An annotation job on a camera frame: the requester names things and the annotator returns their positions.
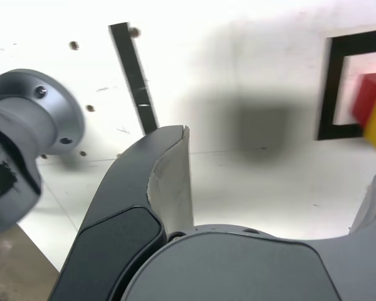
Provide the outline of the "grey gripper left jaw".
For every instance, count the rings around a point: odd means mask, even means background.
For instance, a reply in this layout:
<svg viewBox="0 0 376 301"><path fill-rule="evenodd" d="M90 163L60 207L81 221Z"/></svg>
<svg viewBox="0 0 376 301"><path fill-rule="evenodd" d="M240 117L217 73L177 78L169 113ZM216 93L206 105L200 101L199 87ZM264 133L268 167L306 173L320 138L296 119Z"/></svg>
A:
<svg viewBox="0 0 376 301"><path fill-rule="evenodd" d="M193 223L189 128L161 127L110 166L50 299L119 300L169 235Z"/></svg>

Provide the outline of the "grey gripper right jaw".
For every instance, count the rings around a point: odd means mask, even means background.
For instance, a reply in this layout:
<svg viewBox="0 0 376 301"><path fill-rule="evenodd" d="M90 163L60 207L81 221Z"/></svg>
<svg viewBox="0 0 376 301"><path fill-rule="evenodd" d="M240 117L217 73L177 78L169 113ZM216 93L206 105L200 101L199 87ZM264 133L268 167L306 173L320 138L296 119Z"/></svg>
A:
<svg viewBox="0 0 376 301"><path fill-rule="evenodd" d="M348 235L198 231L152 255L122 300L376 300L376 175Z"/></svg>

